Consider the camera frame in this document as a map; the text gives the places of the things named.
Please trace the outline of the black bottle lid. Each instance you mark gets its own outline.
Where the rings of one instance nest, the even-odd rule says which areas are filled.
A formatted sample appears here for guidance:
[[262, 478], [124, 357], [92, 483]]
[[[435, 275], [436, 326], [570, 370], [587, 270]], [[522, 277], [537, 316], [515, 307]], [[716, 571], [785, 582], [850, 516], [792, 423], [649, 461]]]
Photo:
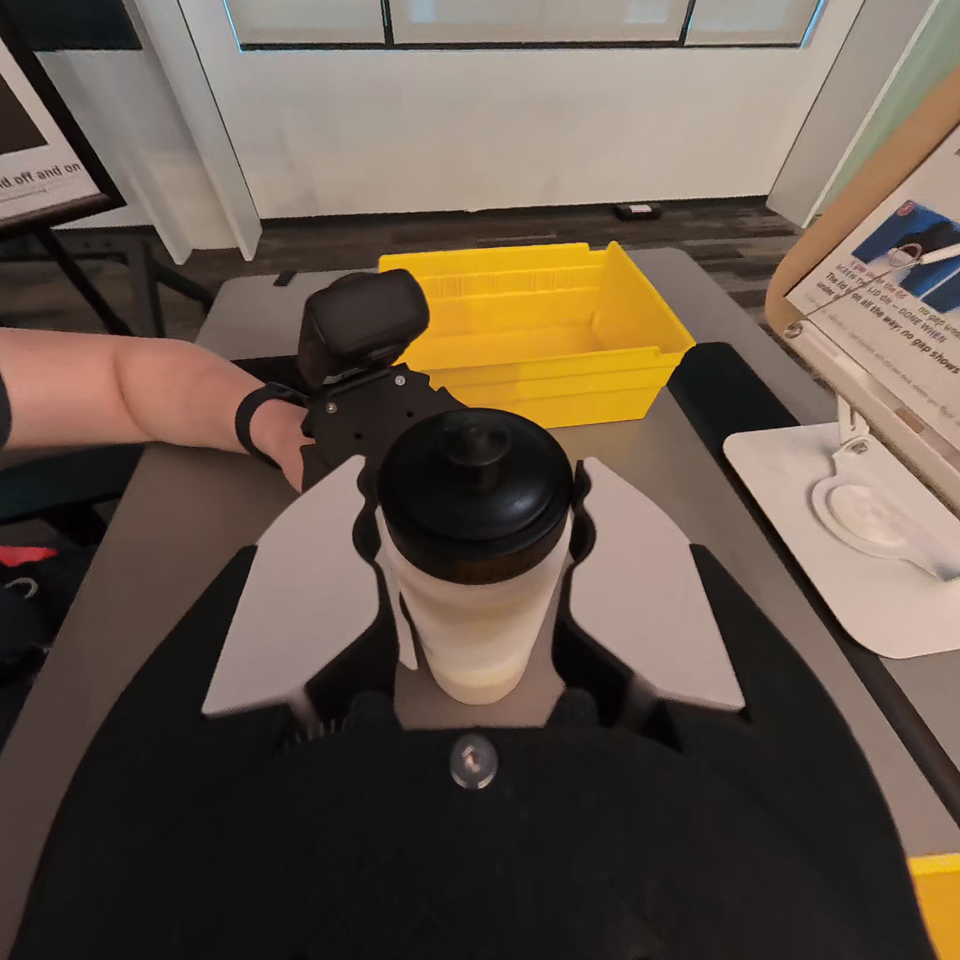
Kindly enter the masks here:
[[515, 579], [567, 528], [573, 469], [533, 421], [494, 409], [433, 414], [405, 431], [377, 473], [390, 540], [416, 570], [458, 585]]

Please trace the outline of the dark wall screen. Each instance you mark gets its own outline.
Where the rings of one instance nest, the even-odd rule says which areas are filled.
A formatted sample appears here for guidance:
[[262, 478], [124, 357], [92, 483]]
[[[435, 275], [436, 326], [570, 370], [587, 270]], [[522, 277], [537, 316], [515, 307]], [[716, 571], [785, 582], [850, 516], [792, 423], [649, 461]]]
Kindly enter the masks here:
[[142, 48], [122, 1], [3, 1], [2, 6], [34, 52]]

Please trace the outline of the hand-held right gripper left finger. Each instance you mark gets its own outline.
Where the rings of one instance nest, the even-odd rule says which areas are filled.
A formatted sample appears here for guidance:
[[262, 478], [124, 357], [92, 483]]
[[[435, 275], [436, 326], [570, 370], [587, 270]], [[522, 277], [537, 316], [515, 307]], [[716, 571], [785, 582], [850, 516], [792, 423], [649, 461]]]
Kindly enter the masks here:
[[339, 727], [359, 695], [394, 703], [400, 643], [365, 466], [343, 462], [259, 538], [204, 716], [284, 707], [301, 726]]

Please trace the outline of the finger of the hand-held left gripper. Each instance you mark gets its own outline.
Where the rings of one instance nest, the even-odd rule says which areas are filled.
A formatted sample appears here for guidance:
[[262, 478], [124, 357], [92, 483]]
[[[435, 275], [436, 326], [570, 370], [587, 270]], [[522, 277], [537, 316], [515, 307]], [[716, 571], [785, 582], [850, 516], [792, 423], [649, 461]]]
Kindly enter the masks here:
[[414, 628], [396, 578], [389, 578], [390, 608], [399, 648], [399, 663], [410, 671], [418, 670]]

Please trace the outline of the yellow plastic bin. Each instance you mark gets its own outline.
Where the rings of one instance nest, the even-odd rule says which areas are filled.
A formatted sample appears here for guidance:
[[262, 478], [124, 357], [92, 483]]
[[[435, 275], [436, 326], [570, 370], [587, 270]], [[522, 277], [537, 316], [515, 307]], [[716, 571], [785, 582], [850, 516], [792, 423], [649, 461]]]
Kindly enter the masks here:
[[938, 958], [959, 959], [959, 854], [910, 858], [909, 869]]
[[471, 407], [548, 429], [642, 419], [696, 341], [616, 242], [381, 256], [426, 296], [401, 356]]

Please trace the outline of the person's left hand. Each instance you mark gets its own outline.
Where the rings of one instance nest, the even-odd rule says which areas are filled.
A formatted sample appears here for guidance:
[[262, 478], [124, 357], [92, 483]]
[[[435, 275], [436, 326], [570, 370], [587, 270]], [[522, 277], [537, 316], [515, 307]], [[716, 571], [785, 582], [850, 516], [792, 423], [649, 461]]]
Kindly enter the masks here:
[[250, 419], [249, 438], [268, 457], [289, 485], [300, 494], [304, 487], [302, 447], [307, 438], [302, 425], [305, 411], [288, 401], [270, 399], [260, 404]]

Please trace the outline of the white plastic bottle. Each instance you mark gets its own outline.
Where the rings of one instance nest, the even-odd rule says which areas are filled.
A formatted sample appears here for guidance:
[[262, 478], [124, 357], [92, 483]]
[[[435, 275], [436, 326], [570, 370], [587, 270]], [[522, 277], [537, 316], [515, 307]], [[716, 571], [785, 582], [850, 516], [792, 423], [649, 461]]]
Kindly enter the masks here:
[[381, 545], [376, 562], [389, 596], [395, 578], [431, 674], [450, 697], [489, 705], [516, 688], [546, 622], [567, 565], [572, 520], [535, 567], [510, 580], [462, 584], [431, 577], [403, 558], [375, 512]]

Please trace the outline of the person's left forearm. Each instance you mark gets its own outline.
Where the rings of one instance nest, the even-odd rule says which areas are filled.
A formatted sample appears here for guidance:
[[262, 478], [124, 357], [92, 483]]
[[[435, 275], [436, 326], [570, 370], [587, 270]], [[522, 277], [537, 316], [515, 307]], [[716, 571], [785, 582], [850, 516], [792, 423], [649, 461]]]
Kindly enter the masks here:
[[240, 451], [235, 416], [260, 382], [192, 344], [2, 329], [2, 448], [161, 442]]

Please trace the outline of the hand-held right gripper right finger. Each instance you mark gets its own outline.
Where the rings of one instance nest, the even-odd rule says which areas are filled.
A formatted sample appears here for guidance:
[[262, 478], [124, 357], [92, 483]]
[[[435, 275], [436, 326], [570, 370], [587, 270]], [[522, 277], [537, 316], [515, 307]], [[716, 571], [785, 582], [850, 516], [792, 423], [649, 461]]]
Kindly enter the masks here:
[[681, 527], [595, 457], [577, 463], [571, 509], [551, 641], [564, 686], [587, 693], [607, 728], [660, 704], [740, 714], [745, 696]]

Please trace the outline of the white stand base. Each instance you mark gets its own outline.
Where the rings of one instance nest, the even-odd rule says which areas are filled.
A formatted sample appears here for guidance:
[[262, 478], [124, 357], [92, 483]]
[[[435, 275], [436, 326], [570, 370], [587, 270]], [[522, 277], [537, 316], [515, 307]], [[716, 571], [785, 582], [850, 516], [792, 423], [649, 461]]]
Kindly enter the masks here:
[[902, 561], [863, 555], [836, 539], [810, 508], [810, 491], [832, 474], [837, 424], [738, 433], [727, 461], [846, 632], [886, 659], [959, 648], [958, 582], [939, 582]]

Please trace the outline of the black backpack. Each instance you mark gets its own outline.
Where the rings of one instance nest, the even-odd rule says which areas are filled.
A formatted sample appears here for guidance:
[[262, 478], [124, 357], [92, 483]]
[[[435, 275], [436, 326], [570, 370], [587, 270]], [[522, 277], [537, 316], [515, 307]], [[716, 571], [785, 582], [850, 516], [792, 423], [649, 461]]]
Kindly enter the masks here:
[[96, 552], [95, 547], [55, 549], [56, 558], [14, 569], [1, 566], [3, 686], [39, 671]]

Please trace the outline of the instruction sheet on stand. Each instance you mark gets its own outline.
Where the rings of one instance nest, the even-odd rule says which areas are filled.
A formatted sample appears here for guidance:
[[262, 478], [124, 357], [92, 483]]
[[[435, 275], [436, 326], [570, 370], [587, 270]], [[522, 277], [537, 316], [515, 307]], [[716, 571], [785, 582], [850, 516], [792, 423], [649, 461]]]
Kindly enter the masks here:
[[834, 394], [861, 416], [873, 433], [958, 515], [958, 448], [949, 444], [905, 401], [867, 371], [830, 336], [812, 332], [810, 319], [788, 294], [881, 205], [894, 197], [958, 130], [959, 70], [954, 69], [861, 167], [832, 204], [801, 235], [774, 272], [765, 316], [774, 336], [790, 348]]

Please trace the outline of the white paper sign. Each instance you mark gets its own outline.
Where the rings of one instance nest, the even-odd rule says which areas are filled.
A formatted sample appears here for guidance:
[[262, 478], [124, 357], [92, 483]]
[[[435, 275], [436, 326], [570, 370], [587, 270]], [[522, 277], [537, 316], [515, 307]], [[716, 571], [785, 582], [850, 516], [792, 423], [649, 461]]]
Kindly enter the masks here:
[[959, 244], [959, 131], [787, 295], [950, 445], [959, 439], [959, 256], [893, 269], [906, 244]]

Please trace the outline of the black framed sign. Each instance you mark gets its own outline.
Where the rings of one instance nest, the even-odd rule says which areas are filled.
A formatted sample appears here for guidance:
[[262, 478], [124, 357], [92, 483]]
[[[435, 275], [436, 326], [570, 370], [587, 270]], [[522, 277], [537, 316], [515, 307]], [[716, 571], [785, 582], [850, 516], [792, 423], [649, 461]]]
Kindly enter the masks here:
[[54, 81], [1, 13], [2, 237], [125, 206]]

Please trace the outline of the metal stand bracket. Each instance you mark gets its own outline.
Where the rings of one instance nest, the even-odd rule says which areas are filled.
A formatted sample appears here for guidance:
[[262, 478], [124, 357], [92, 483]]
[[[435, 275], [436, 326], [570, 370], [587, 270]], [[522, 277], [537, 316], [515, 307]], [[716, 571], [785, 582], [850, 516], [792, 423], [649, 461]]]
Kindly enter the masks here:
[[876, 559], [906, 562], [942, 583], [959, 580], [958, 517], [925, 486], [846, 400], [837, 400], [832, 472], [809, 504], [841, 543]]

